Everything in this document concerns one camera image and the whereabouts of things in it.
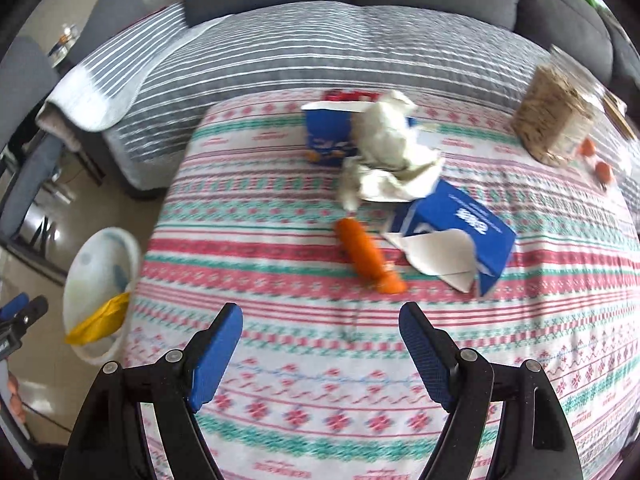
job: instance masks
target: floor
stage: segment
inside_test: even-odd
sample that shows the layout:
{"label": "floor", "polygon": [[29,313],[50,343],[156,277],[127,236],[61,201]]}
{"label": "floor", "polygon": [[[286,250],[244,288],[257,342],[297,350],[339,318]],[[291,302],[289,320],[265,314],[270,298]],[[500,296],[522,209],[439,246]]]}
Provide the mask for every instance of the floor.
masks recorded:
{"label": "floor", "polygon": [[[66,204],[40,193],[31,208],[25,234],[33,233],[43,212],[56,223],[48,257],[68,269],[82,244],[95,232],[117,226],[131,232],[145,251],[162,200],[137,202],[106,180],[100,187],[82,170],[73,156],[65,154],[58,184],[72,201]],[[23,346],[9,357],[9,369],[20,383],[22,400],[66,428],[73,428],[78,411],[98,368],[83,363],[64,343],[63,289],[41,277],[7,254],[0,254],[0,305],[19,292],[39,294],[49,300],[49,312],[23,338]],[[27,425],[40,442],[66,444],[68,431],[26,410]]]}

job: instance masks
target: white bucket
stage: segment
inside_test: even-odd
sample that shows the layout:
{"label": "white bucket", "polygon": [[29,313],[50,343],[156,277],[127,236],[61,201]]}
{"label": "white bucket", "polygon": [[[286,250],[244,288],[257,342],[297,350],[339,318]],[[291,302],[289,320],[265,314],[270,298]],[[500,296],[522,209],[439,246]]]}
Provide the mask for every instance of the white bucket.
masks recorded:
{"label": "white bucket", "polygon": [[[66,277],[62,318],[68,334],[104,303],[125,290],[133,292],[140,271],[140,246],[119,227],[98,231],[82,246]],[[130,313],[114,334],[83,346],[71,345],[82,361],[94,366],[117,358],[130,325]]]}

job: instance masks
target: crumpled paper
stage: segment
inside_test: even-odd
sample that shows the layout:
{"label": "crumpled paper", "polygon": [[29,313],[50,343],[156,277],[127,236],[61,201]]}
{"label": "crumpled paper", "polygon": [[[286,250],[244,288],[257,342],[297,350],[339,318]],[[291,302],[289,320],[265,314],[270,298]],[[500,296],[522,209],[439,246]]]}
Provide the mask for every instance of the crumpled paper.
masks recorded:
{"label": "crumpled paper", "polygon": [[344,159],[338,184],[338,200],[346,211],[356,211],[362,200],[410,202],[431,193],[444,158],[418,144],[418,128],[409,127],[406,119],[414,110],[410,99],[392,90],[352,115],[358,155]]}

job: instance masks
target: gray chair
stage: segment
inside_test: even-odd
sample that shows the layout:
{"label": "gray chair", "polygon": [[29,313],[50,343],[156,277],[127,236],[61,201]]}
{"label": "gray chair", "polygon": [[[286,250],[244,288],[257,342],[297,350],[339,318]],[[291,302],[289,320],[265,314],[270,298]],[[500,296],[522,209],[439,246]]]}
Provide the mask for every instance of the gray chair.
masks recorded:
{"label": "gray chair", "polygon": [[[0,62],[0,150],[57,82],[58,74],[35,41],[26,36],[16,38]],[[20,236],[20,228],[38,190],[55,171],[62,149],[61,140],[39,131],[24,165],[15,170],[0,200],[0,247],[59,284],[64,283],[66,272],[46,259],[46,243],[53,232],[49,219],[44,218],[28,241]],[[6,169],[6,161],[1,159],[0,175]],[[39,239],[40,247],[36,248]]]}
{"label": "gray chair", "polygon": [[143,0],[98,0],[80,37],[66,55],[76,65],[124,28],[148,15]]}

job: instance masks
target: glass jar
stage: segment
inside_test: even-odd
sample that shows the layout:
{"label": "glass jar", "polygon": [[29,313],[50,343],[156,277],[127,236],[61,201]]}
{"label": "glass jar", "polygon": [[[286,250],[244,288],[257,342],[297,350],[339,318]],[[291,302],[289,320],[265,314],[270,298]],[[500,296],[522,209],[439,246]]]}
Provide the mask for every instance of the glass jar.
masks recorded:
{"label": "glass jar", "polygon": [[585,67],[552,46],[550,59],[536,67],[511,120],[527,151],[548,166],[565,166],[604,111],[605,88]]}

